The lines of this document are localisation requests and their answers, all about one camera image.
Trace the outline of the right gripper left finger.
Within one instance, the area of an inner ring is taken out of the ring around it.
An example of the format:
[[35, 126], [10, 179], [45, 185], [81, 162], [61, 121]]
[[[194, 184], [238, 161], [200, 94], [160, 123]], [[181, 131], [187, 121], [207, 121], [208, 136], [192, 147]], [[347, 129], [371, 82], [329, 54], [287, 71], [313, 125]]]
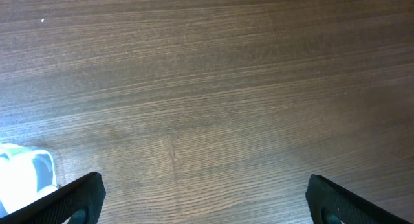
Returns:
[[90, 172], [1, 218], [1, 224], [97, 224], [105, 196], [102, 175]]

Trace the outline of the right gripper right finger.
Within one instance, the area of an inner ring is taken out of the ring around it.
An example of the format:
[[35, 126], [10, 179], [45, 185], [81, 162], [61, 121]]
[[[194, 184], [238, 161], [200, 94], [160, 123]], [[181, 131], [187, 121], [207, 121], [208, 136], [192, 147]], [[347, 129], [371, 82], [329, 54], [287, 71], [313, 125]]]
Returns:
[[305, 198], [314, 224], [410, 224], [321, 175], [310, 176]]

